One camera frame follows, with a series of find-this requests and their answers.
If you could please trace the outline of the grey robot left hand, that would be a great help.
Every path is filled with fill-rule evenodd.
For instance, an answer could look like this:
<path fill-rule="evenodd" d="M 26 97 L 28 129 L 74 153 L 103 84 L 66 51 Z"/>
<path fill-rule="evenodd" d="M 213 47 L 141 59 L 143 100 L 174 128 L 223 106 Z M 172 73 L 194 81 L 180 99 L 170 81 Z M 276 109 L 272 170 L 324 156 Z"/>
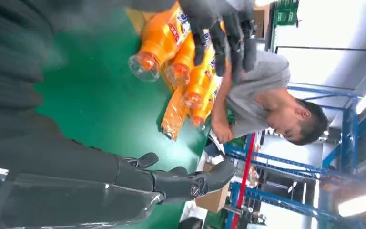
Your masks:
<path fill-rule="evenodd" d="M 187 16 L 193 36 L 195 55 L 193 62 L 200 65 L 205 56 L 209 31 L 214 47 L 216 72 L 225 73 L 225 59 L 231 61 L 231 80 L 239 83 L 242 74 L 256 64 L 256 44 L 253 38 L 254 0 L 181 0 L 179 5 Z"/>

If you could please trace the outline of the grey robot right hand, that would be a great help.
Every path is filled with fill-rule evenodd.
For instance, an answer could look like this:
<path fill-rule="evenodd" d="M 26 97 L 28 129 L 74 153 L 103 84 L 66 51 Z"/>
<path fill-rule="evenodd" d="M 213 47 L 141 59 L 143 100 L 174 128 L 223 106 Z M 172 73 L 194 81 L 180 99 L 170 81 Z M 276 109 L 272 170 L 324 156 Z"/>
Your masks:
<path fill-rule="evenodd" d="M 233 176 L 151 170 L 139 159 L 86 147 L 41 123 L 0 117 L 0 229 L 84 229 L 132 224 L 166 202 L 220 190 Z"/>

